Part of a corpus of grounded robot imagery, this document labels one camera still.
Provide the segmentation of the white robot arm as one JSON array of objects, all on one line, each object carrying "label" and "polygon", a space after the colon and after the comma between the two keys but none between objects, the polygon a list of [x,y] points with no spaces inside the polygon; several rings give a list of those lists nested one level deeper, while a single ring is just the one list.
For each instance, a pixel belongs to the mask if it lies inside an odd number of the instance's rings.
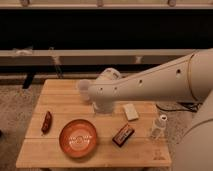
[{"label": "white robot arm", "polygon": [[172,171],[213,171],[213,48],[197,51],[117,80],[95,81],[94,102],[177,101],[199,103],[176,148]]}]

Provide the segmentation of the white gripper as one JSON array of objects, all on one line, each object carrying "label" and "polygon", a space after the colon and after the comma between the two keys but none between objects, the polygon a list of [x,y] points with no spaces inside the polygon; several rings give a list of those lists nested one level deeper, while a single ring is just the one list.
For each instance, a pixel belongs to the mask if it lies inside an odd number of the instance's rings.
[{"label": "white gripper", "polygon": [[96,114],[112,114],[114,110],[114,102],[109,100],[107,96],[110,94],[108,82],[121,79],[121,73],[114,68],[106,68],[95,80],[95,84],[99,84],[95,93],[98,99],[93,101],[93,108]]}]

